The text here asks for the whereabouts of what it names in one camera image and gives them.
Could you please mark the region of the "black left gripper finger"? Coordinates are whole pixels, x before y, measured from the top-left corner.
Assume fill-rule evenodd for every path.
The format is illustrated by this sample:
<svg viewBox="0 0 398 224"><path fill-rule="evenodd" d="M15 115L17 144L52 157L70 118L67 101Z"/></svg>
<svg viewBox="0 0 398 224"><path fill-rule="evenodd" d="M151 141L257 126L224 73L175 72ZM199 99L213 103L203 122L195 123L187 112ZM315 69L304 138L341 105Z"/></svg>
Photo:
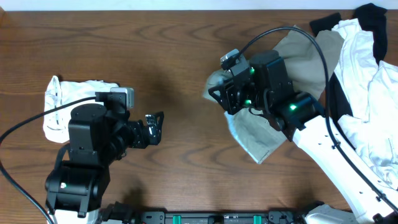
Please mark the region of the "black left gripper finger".
<svg viewBox="0 0 398 224"><path fill-rule="evenodd" d="M162 138L162 122L160 120L147 121L147 131L150 145L158 145Z"/></svg>
<svg viewBox="0 0 398 224"><path fill-rule="evenodd" d="M150 134L160 134L162 131L162 124L164 121L164 112L160 111L155 114L147 114L146 122Z"/></svg>

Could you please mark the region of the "khaki shorts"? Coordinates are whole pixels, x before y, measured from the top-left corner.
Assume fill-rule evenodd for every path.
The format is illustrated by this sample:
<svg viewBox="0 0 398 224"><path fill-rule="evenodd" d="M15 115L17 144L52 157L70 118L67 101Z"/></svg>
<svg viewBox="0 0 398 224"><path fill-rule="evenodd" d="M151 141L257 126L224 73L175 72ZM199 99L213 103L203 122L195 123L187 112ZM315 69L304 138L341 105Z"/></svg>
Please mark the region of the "khaki shorts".
<svg viewBox="0 0 398 224"><path fill-rule="evenodd" d="M338 64L344 38L332 30L322 30L315 35L326 60L328 75L332 76ZM315 46L304 35L290 31L275 47L285 61L287 74L295 91L305 91L319 99L325 89L325 74ZM241 109L234 115L225 113L229 131L239 145L261 164L287 138L260 117L259 110Z"/></svg>

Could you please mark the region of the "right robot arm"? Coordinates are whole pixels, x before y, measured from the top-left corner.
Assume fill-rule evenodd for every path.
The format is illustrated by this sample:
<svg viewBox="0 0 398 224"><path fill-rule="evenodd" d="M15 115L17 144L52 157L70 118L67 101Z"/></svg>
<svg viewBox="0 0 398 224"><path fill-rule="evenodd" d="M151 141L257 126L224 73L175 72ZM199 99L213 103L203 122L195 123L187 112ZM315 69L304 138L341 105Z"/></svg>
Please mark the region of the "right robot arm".
<svg viewBox="0 0 398 224"><path fill-rule="evenodd" d="M230 115L257 110L318 164L351 209L327 212L321 205L305 215L305 223L397 223L397 190L358 157L311 94L294 91L277 51L246 60L234 49L221 57L220 64L228 78L211 87L209 94Z"/></svg>

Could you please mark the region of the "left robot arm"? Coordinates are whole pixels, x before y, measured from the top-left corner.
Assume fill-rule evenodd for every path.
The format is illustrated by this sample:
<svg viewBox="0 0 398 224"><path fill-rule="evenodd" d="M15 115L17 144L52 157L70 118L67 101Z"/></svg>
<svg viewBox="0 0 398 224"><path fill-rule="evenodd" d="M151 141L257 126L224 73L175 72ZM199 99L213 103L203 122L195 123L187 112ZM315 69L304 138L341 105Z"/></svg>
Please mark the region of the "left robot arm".
<svg viewBox="0 0 398 224"><path fill-rule="evenodd" d="M72 109L69 143L58 152L45 182L54 223L95 223L110 182L109 167L129 148L145 149L162 138L164 113L131 121L123 106L90 103Z"/></svg>

